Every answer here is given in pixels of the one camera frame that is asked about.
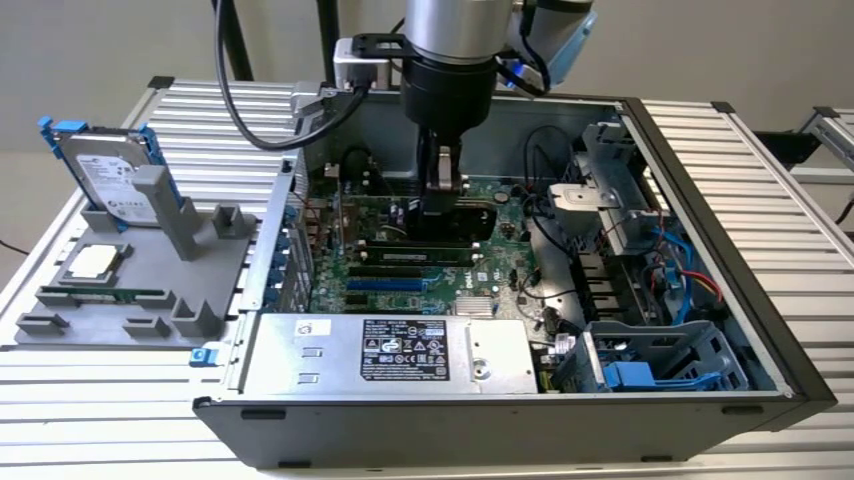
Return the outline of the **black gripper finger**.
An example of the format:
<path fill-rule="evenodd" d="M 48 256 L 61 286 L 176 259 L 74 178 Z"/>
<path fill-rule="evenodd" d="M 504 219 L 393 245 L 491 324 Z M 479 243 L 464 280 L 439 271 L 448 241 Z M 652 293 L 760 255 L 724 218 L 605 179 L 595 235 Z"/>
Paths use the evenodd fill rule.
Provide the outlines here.
<path fill-rule="evenodd" d="M 419 129 L 416 161 L 421 210 L 437 215 L 451 210 L 461 192 L 459 171 L 461 140 Z"/>

